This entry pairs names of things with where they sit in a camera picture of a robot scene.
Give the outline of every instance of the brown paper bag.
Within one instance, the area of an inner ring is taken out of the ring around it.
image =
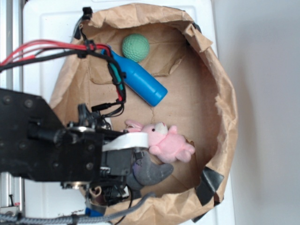
[[[157,198],[148,199],[123,224],[179,224],[203,215],[222,202],[237,141],[235,92],[210,47],[211,41],[184,11],[148,4],[129,4],[95,12],[82,22],[82,32],[95,43],[108,43],[121,54],[121,42],[132,33],[144,35],[150,54],[140,64],[167,89],[150,107],[130,88],[124,113],[112,118],[115,130],[126,119],[143,124],[163,121],[177,125],[192,141],[196,153],[189,163],[173,163],[174,172],[163,182],[145,187]],[[82,44],[83,39],[73,39]],[[88,107],[116,99],[105,62],[93,57],[68,57],[61,69],[50,105],[64,124],[77,120],[77,105]],[[128,202],[111,206],[107,214],[124,210]]]

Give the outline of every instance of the green ball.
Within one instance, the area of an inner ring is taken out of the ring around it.
[[[150,45],[143,35],[131,34],[124,38],[122,44],[123,55],[135,62],[140,62],[149,54]]]

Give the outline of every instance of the blue bottle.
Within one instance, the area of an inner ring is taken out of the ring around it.
[[[166,96],[168,90],[138,63],[113,51],[112,55],[126,73],[125,83],[149,105],[156,106]]]

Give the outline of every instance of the pink stuffed bunny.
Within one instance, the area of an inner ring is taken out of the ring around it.
[[[129,132],[145,132],[148,134],[149,152],[157,156],[164,163],[174,162],[176,159],[189,162],[195,153],[193,145],[186,142],[184,136],[177,133],[177,126],[168,127],[160,122],[143,126],[134,120],[126,120]]]

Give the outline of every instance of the cable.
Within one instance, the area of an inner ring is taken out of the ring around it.
[[[98,57],[104,59],[108,62],[108,70],[112,76],[112,82],[116,86],[118,99],[115,103],[104,103],[100,106],[103,109],[109,108],[113,105],[120,105],[119,108],[114,111],[102,115],[102,118],[119,116],[124,112],[124,103],[126,102],[126,89],[124,83],[125,73],[121,71],[121,68],[117,61],[111,57],[111,50],[108,45],[95,44],[92,40],[85,40],[84,45],[74,45],[69,43],[63,43],[51,40],[35,40],[25,43],[18,47],[14,52],[12,52],[3,62],[0,63],[0,72],[6,69],[10,69],[17,66],[23,66],[36,62],[43,62],[47,60],[53,60],[60,57],[69,56],[72,54],[77,54],[79,58],[85,58],[87,55]],[[37,57],[39,54],[51,51],[51,50],[63,50],[53,55]],[[25,56],[28,53],[36,52],[35,54]]]
[[[153,192],[150,192],[146,194],[135,206],[123,210],[120,212],[113,213],[108,216],[102,216],[102,217],[79,217],[78,223],[79,224],[90,224],[90,223],[100,223],[100,222],[107,222],[119,217],[123,217],[129,213],[132,213],[139,209],[148,198],[155,197],[155,194]],[[27,217],[21,217],[19,216],[9,216],[6,214],[0,214],[0,220],[5,220],[8,222],[18,223],[18,224],[28,224],[28,225],[46,225],[46,224],[72,224],[73,218],[72,216],[67,217],[58,217],[58,218],[27,218]]]
[[[133,197],[132,197],[132,190],[131,190],[131,188],[130,188],[129,186],[127,186],[127,188],[129,189],[130,195],[131,195],[131,197],[130,197],[130,203],[129,203],[129,206],[128,206],[128,208],[130,209],[130,208],[131,208],[131,205],[132,205],[132,202],[133,202]],[[125,217],[126,217],[126,216],[123,216],[123,217],[122,217],[117,223],[115,223],[114,225],[120,224],[120,223],[125,219]]]

